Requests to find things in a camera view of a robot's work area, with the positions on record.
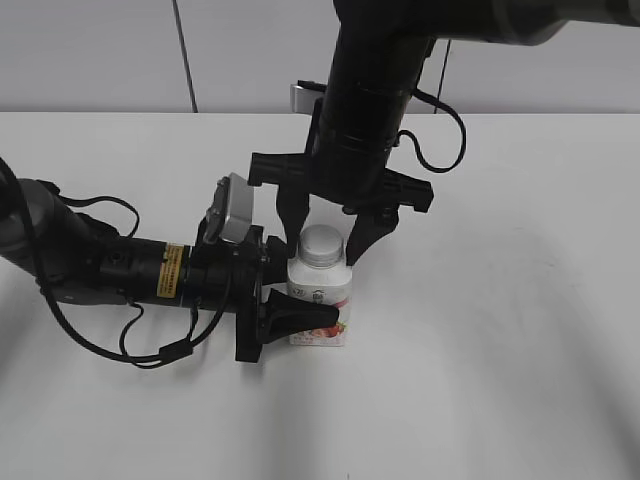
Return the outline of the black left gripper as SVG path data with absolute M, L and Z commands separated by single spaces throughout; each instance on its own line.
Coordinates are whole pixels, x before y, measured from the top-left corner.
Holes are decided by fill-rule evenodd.
M 197 236 L 189 258 L 187 302 L 235 315 L 239 362 L 256 363 L 263 345 L 338 322 L 338 308 L 275 289 L 262 303 L 264 286 L 286 280 L 286 263 L 286 243 L 277 236 L 266 237 L 262 227 L 251 227 L 239 244 L 221 238 L 209 244 L 202 232 Z

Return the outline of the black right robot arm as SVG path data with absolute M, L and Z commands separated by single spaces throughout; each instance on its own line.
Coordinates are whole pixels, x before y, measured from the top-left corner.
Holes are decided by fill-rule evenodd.
M 438 39 L 534 46 L 571 21 L 639 23 L 635 1 L 338 1 L 334 8 L 339 34 L 305 149 L 254 153 L 249 182 L 278 189 L 285 258 L 296 253 L 311 196 L 354 216 L 349 265 L 395 230 L 401 207 L 423 213 L 433 201 L 429 182 L 390 170 L 387 162 L 405 134 L 401 121 L 409 101 L 438 104 L 418 87 Z

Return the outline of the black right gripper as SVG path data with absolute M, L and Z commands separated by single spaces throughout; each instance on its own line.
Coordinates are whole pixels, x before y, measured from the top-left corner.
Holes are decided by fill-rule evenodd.
M 296 255 L 309 215 L 309 194 L 358 211 L 346 246 L 346 263 L 355 265 L 371 246 L 396 229 L 399 206 L 427 212 L 433 189 L 426 180 L 388 169 L 382 158 L 342 150 L 327 142 L 321 135 L 322 107 L 323 100 L 319 98 L 313 105 L 303 152 L 252 154 L 248 184 L 281 186 L 276 195 L 276 211 L 289 258 Z

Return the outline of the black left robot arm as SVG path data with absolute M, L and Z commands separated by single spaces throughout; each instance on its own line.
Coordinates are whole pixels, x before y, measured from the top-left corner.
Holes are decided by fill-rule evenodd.
M 232 176 L 215 191 L 210 212 L 198 226 L 193 246 L 121 235 L 80 212 L 92 199 L 70 199 L 57 186 L 22 179 L 1 183 L 1 255 L 35 279 L 45 297 L 80 305 L 145 304 L 187 308 L 193 319 L 202 310 L 214 318 L 201 333 L 194 330 L 155 354 L 135 356 L 124 346 L 104 350 L 82 338 L 68 321 L 63 329 L 85 348 L 139 368 L 164 366 L 193 353 L 217 326 L 223 313 L 236 320 L 239 362 L 258 362 L 264 345 L 294 333 L 333 327 L 339 311 L 277 290 L 263 292 L 287 277 L 285 243 L 265 237 L 251 225 L 243 239 L 224 238 L 221 213 L 231 204 Z

